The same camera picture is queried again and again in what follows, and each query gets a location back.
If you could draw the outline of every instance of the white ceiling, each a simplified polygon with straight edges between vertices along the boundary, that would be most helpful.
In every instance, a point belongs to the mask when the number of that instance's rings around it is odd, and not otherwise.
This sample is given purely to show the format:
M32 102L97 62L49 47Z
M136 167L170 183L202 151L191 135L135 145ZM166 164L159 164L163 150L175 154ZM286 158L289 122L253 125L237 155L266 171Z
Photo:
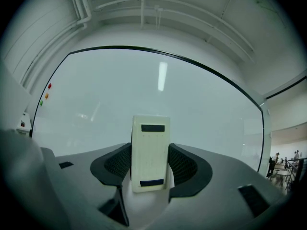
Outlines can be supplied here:
M140 23L141 0L97 8L114 1L90 0L96 11L94 20L102 25ZM260 94L285 84L306 68L293 25L275 0L145 0L144 29L147 23L156 24L159 12L155 6L163 9L161 25L195 35L221 50ZM285 55L285 64L280 66Z
M270 98L267 100L269 108L278 108L281 105L285 105L286 102L293 102L293 99L297 96L305 94L307 92L307 80L301 81L299 84L293 86L292 88Z
M290 144L307 140L307 123L272 132L272 145Z

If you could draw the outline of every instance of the black vent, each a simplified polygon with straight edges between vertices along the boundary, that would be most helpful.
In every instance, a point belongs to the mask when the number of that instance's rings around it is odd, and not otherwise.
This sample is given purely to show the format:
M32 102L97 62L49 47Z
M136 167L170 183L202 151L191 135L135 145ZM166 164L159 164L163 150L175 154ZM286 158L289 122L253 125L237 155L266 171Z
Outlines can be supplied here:
M174 174L175 186L191 179L197 171L196 162L173 147L169 147L168 163Z
M61 167L61 169L64 169L64 168L72 166L72 165L73 165L73 163L71 163L71 162L59 163L59 166Z
M269 204L263 199L254 186L247 185L239 187L238 190L244 197L254 217L257 217L269 207Z
M101 206L99 211L109 216L111 219L127 227L129 226L129 219L126 214L121 189L117 189L114 198L110 199L103 206Z
M124 179L131 166L131 146L109 158L105 168L112 174Z

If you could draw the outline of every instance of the railing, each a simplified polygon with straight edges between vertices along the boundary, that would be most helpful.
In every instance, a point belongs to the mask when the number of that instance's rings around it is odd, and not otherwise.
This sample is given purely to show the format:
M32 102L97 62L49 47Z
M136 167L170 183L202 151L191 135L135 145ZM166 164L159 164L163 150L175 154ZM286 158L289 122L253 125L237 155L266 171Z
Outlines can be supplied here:
M304 159L295 159L295 160L288 160L285 159L285 168L288 171L291 171L290 176L288 176L286 182L287 187L286 190L294 191L299 181L303 178L307 167L307 158Z

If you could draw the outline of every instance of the white wall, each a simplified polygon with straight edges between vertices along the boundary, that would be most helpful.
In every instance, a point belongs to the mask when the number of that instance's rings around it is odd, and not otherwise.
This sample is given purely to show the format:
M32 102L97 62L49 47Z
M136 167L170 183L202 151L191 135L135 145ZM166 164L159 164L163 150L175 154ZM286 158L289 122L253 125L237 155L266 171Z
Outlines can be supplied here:
M271 156L275 155L279 152L279 157L287 159L294 158L294 152L299 150L300 158L307 158L307 140L290 143L290 144L283 144L283 145L272 145L271 147Z
M0 60L0 129L16 129L30 95Z
M307 122L272 132L272 145L289 144L300 140L307 140Z
M43 46L75 19L72 0L25 1L0 44L0 57L17 81Z
M307 80L268 99L272 131L307 122Z
M307 69L307 54L276 0L231 0L224 19L254 46L255 63L240 65L246 84L266 94Z
M224 53L190 34L162 27L159 31L153 25L118 24L103 26L81 40L72 50L97 46L140 46L162 50L198 61L228 77L244 82L238 66Z
M37 81L34 83L31 91L31 101L26 108L26 112L30 115L31 122L34 119L35 111L37 104L40 101L41 94L49 81L51 75L57 69L62 60L71 52L71 48L79 41L82 37L82 33L76 35L71 39L67 44L65 44L53 57L52 59L44 66L42 72L37 77Z

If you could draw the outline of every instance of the white device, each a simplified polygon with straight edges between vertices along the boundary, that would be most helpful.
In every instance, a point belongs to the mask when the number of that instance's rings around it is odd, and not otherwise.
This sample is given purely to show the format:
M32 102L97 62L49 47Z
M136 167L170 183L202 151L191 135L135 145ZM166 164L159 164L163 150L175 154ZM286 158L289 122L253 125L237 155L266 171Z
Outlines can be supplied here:
M31 129L30 116L28 113L23 113L16 130L22 135L29 136Z
M131 181L136 193L168 188L170 118L136 115L132 126Z

